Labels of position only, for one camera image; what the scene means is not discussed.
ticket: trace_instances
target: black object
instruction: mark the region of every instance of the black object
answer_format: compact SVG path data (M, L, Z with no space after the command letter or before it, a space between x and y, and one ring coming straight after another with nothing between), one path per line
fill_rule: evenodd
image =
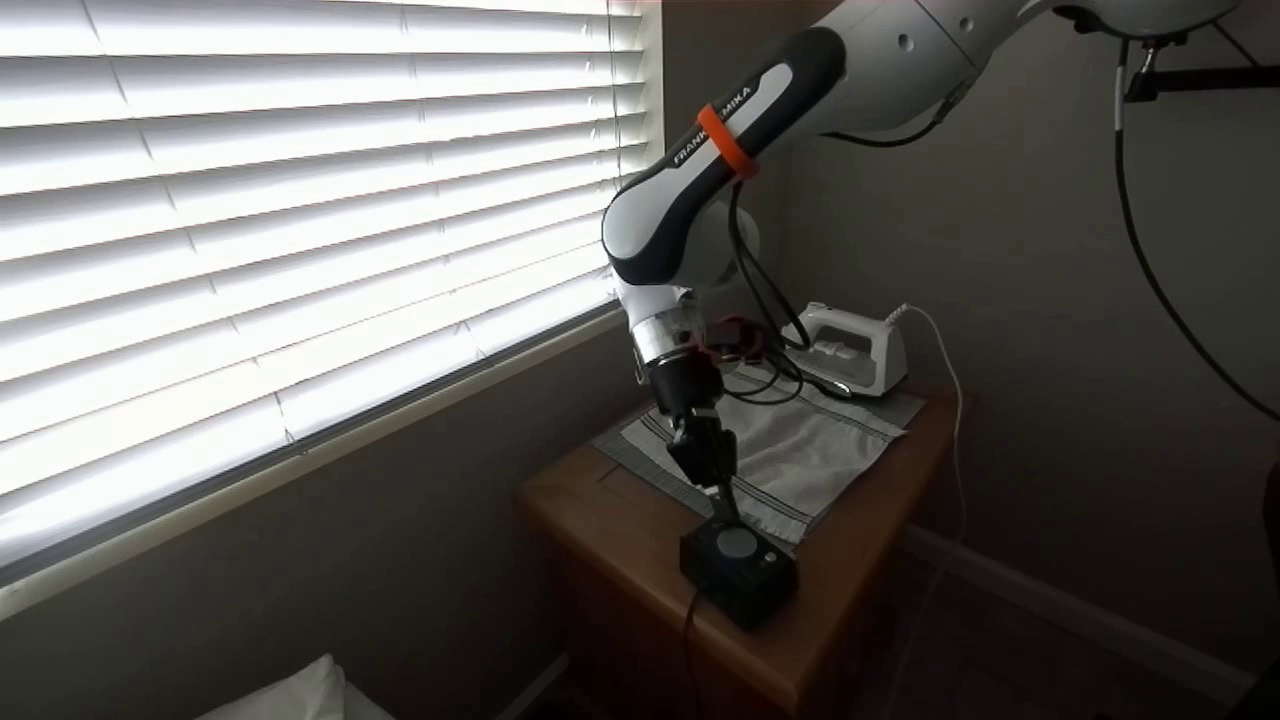
M1280 583L1280 463L1267 477L1266 524L1274 544L1274 572ZM1280 717L1280 656L1274 667L1246 693L1227 720L1277 720Z
M1190 43L1193 33L1221 27L1221 18L1227 18L1227 13L1202 19L1193 27L1180 27L1180 33L1160 33L1160 35L1120 33L1120 27L1105 25L1094 10L1079 10L1079 6L1054 10L1054 18L1067 19L1079 35L1105 33L1105 35L1146 42L1146 43Z
M737 517L737 505L731 505L737 436L721 430L721 422L712 418L684 422L667 454L698 490L718 490L725 498L729 517Z
M1280 88L1280 64L1266 69L1196 69L1196 71L1142 71L1124 102L1148 105L1160 93L1234 93L1234 88Z
M718 407L725 398L725 377L706 353L676 353L646 370L652 401L663 418L698 418L702 407Z
M795 561L731 517L680 538L680 572L741 627L760 627L799 589Z

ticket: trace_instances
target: wall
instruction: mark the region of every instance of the wall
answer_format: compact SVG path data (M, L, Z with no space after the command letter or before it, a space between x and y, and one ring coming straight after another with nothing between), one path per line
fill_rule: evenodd
M1280 13L1234 27L1280 60ZM1196 35L1184 64L1242 64ZM791 157L789 285L859 313L940 317L975 392L974 549L1237 667L1280 640L1262 493L1277 424L1190 353L1124 245L1117 43L1038 19L926 143ZM1168 293L1280 405L1280 93L1127 114L1133 205ZM922 377L936 353L914 327ZM953 529L940 493L930 524Z
M667 124L789 18L789 0L667 0ZM752 191L771 228L778 188ZM491 717L565 654L513 490L638 401L616 331L50 599L0 624L0 717L196 717L318 654L402 717Z

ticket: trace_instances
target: cable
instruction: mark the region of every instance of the cable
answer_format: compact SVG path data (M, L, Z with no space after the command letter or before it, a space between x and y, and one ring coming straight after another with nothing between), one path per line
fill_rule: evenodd
M729 236L731 236L731 260L737 272L745 276L765 326L771 337L781 337L791 348L807 348L807 327L799 326L799 313L791 308L791 302L778 288L778 280L769 276L769 267L758 260L758 253L745 242L745 228L737 226L737 207L745 198L745 182L731 184L729 191ZM771 317L771 306L765 302L760 285L769 288L771 306L781 306L786 319L795 327L799 344L786 337L786 326Z
M1227 25L1214 19L1214 27L1246 56L1246 64L1266 69Z
M804 379L791 377L789 398L731 398L731 401L778 407L778 405L791 405L799 392L804 392Z
M1120 64L1117 64L1117 78L1127 71L1127 42L1120 42ZM1111 162L1117 162L1117 191L1120 191L1120 217L1124 217L1124 236L1127 236L1127 249L1136 257L1136 267L1146 272L1153 298L1160 302L1160 308L1168 313L1168 319L1180 327L1180 337L1196 348L1196 357L1216 372L1216 379L1226 379L1249 407L1258 407L1262 418L1277 422L1280 424L1280 412L1267 407L1262 398L1253 398L1207 348L1204 341L1193 331L1193 326L1178 313L1178 306L1168 302L1153 260L1148 260L1148 249L1136 234L1136 217L1133 217L1133 198L1127 198L1127 163L1124 163L1124 82L1117 82L1117 135L1111 135Z
M765 392L771 392L771 383L778 383L781 377L786 377L786 372L771 370L771 377L769 377L765 383L758 383L758 387L729 387L729 383L725 383L725 398L731 398L731 401L765 398Z
M965 463L961 463L961 460L965 460L965 443L961 443L961 439L965 439L965 412L970 412L965 379L961 379L961 372L958 372L949 337L945 337L945 327L936 326L936 317L933 317L930 308L922 308L922 306L904 306L904 308L897 308L897 313L888 317L888 326L897 326L902 317L922 317L922 319L930 326L933 344L936 344L936 353L940 353L940 359L945 359L945 370L949 370L953 392L958 392L958 418L953 418L953 485L958 485L958 517L961 517L961 521L958 521L958 544L965 544L965 542L970 542L970 529L974 529L970 490L965 490ZM893 720L893 711L897 711L897 701L902 701L902 693L904 693L910 663L914 663L914 656L917 656L917 649L922 649L922 634L926 634L926 619L930 619L940 589L945 589L945 569L933 563L930 589L926 589L922 610L917 610L922 619L914 624L914 634L910 634L910 640L904 640L904 656L902 656L897 667L893 667L888 701L884 701L880 720Z

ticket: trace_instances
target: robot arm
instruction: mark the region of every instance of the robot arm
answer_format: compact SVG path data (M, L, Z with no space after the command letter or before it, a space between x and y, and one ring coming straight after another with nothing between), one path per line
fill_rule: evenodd
M741 624L778 610L795 569L758 542L731 505L737 436L721 430L721 370L694 348L680 285L706 205L791 131L888 131L953 105L990 56L1043 10L1142 42L1190 33L1237 0L846 0L702 114L663 162L630 182L604 212L604 253L638 353L673 424L673 460L721 521L680 542L684 576Z
M690 298L680 288L690 228L706 205L745 174L745 162L791 131L884 131L953 102L1043 10L1079 27L1168 35L1226 18L1237 0L841 0L616 191L604 212L604 253L676 432L690 418L712 418L721 398L718 372L673 326Z

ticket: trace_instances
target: window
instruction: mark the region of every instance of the window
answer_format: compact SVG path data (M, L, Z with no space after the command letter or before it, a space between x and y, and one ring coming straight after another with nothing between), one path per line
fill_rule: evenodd
M0 569L609 306L642 0L8 0Z

